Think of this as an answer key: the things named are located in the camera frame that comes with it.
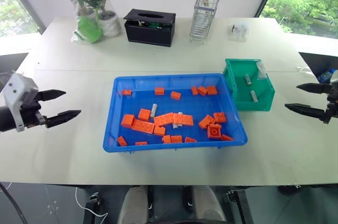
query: window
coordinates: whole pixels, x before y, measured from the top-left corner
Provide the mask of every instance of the window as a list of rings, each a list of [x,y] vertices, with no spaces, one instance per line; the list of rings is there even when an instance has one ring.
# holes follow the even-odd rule
[[[267,0],[260,17],[275,18],[287,33],[338,39],[338,0]]]
[[[37,30],[20,0],[0,0],[0,37],[37,33]]]

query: wire basket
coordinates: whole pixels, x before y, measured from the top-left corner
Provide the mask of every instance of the wire basket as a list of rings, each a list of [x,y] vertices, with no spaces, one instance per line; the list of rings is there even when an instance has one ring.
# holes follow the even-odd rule
[[[219,0],[197,0],[190,29],[190,41],[203,42],[209,35]]]

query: cable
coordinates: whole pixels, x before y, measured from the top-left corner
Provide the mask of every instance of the cable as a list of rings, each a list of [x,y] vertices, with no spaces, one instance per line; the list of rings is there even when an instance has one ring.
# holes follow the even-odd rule
[[[8,190],[11,187],[11,185],[12,185],[12,182],[10,182],[10,184],[7,186],[6,190]]]
[[[94,213],[92,210],[90,210],[90,209],[88,209],[88,208],[85,208],[85,207],[83,207],[82,205],[80,205],[80,203],[79,203],[79,201],[78,201],[77,192],[78,192],[78,188],[76,187],[76,188],[75,188],[75,200],[76,200],[76,203],[79,205],[79,207],[82,208],[82,209],[85,209],[85,210],[87,210],[87,211],[90,211],[92,214],[94,214],[94,215],[97,216],[97,217],[103,217],[103,219],[102,219],[102,221],[101,221],[101,223],[100,223],[100,224],[102,224],[102,223],[104,222],[105,218],[108,216],[108,213],[106,212],[105,214],[99,215],[99,214],[97,214],[97,213]]]
[[[4,194],[8,197],[8,199],[10,200],[10,202],[13,204],[17,214],[19,215],[21,221],[23,224],[28,224],[28,222],[26,221],[25,216],[23,215],[20,207],[17,205],[17,203],[15,202],[15,200],[12,198],[12,196],[8,193],[7,189],[2,185],[2,183],[0,183],[0,188],[2,189],[2,191],[4,192]]]

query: black tissue box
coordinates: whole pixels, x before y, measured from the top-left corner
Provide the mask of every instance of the black tissue box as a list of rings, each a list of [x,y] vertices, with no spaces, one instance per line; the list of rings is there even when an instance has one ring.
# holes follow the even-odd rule
[[[129,42],[171,46],[176,14],[132,9],[124,19]]]

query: orange lego brick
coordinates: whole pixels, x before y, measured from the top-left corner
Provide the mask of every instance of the orange lego brick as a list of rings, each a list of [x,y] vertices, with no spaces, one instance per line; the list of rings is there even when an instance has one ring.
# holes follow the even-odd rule
[[[152,111],[149,109],[141,109],[138,114],[138,119],[143,120],[143,121],[149,121],[151,112]]]
[[[123,116],[121,125],[126,128],[132,128],[135,121],[135,116],[130,114],[125,114]]]
[[[155,88],[155,95],[163,96],[164,95],[164,88]]]
[[[155,126],[154,134],[158,135],[158,136],[164,136],[165,135],[165,128],[164,127]]]
[[[194,125],[194,119],[191,115],[182,115],[178,113],[174,113],[174,124],[181,124],[181,125]]]
[[[122,136],[119,136],[117,138],[117,142],[120,144],[120,146],[127,146],[127,142],[125,141],[125,139]]]
[[[175,99],[175,100],[180,100],[181,99],[181,93],[171,91],[170,97]]]
[[[142,133],[149,133],[152,134],[153,130],[154,130],[155,124],[154,123],[150,123],[150,122],[144,122],[141,120],[135,120],[134,124],[132,126],[133,130],[137,130],[139,132]]]
[[[201,94],[203,96],[205,96],[206,93],[208,92],[208,90],[205,87],[203,87],[203,86],[199,86],[199,88],[197,89],[197,91],[198,91],[199,94]]]
[[[197,88],[195,86],[193,86],[191,88],[191,93],[192,93],[193,96],[197,96],[199,94],[199,92],[197,91]]]
[[[122,90],[122,95],[123,96],[131,96],[132,95],[132,91],[130,89]]]
[[[162,142],[163,142],[164,144],[171,144],[171,137],[170,137],[170,135],[165,135],[165,136],[163,136]]]
[[[210,124],[214,124],[216,122],[216,120],[210,116],[210,115],[206,115],[200,122],[199,122],[199,127],[201,127],[202,129],[206,129],[208,125]]]
[[[144,145],[148,145],[148,142],[146,141],[135,142],[135,146],[144,146]]]
[[[193,138],[190,138],[190,137],[185,137],[185,141],[186,143],[194,143],[194,142],[197,142],[197,140],[193,139]]]
[[[209,125],[206,130],[208,138],[221,138],[221,128],[219,125]]]
[[[225,123],[227,121],[227,117],[224,114],[224,112],[215,112],[213,114],[213,117],[214,117],[216,123]]]
[[[218,94],[216,86],[207,86],[206,89],[208,91],[209,96]]]
[[[174,113],[172,112],[154,117],[154,123],[156,126],[169,125],[172,124],[173,122],[174,122]]]
[[[233,138],[222,134],[221,140],[222,141],[233,141]]]
[[[176,136],[171,136],[171,143],[182,143],[182,136],[181,135],[176,135]]]

